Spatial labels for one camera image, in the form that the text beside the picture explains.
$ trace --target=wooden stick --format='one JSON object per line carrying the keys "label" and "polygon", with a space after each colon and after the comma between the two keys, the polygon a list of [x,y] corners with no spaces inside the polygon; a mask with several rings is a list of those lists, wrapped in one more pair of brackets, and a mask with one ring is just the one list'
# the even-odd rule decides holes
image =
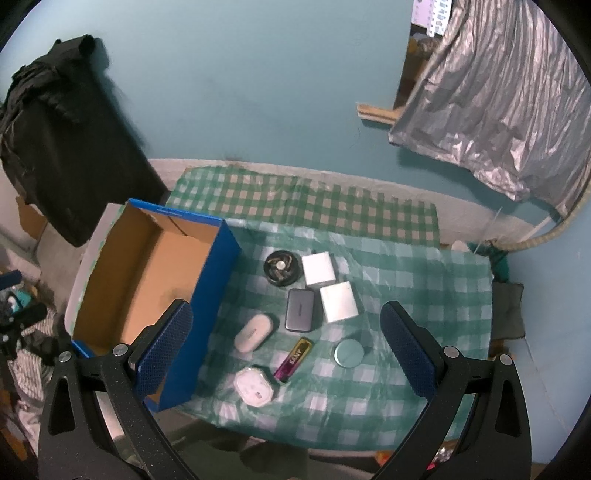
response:
{"label": "wooden stick", "polygon": [[357,104],[357,115],[359,118],[386,125],[395,124],[396,120],[400,118],[403,111],[403,106],[399,106],[394,110],[388,110],[385,108],[367,105],[365,103]]}

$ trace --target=teal round lid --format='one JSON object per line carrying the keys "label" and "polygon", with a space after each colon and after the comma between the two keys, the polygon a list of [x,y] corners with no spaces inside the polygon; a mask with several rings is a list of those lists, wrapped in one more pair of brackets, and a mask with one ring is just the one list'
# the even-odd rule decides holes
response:
{"label": "teal round lid", "polygon": [[335,362],[344,368],[358,366],[365,356],[363,346],[357,340],[347,338],[335,348]]}

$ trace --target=white cube box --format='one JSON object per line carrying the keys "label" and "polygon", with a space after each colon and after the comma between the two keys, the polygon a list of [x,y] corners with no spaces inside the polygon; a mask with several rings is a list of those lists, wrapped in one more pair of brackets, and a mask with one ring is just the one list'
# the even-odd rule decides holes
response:
{"label": "white cube box", "polygon": [[328,323],[349,319],[359,315],[353,289],[348,281],[335,283],[320,289],[324,315]]}
{"label": "white cube box", "polygon": [[335,269],[328,252],[305,255],[301,257],[301,264],[304,268],[306,285],[309,287],[324,287],[336,281]]}

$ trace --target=blue wall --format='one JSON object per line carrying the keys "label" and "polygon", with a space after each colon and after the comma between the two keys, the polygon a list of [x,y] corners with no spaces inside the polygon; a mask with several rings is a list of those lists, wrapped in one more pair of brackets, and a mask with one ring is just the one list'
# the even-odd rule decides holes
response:
{"label": "blue wall", "polygon": [[530,415],[534,460],[558,451],[591,394],[591,204],[562,236],[509,255],[523,283],[526,340],[510,342]]}
{"label": "blue wall", "polygon": [[151,158],[223,158],[395,181],[538,223],[455,166],[387,142],[356,102],[392,105],[412,0],[43,0],[0,54],[10,76],[56,38],[95,63]]}

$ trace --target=hanging black jacket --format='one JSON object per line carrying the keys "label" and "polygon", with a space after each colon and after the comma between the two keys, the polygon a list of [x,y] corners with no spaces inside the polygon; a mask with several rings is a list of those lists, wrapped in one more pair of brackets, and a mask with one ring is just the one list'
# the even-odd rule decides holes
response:
{"label": "hanging black jacket", "polygon": [[2,166],[26,203],[72,245],[109,202],[158,203],[166,191],[90,68],[90,35],[56,41],[12,77],[0,109]]}

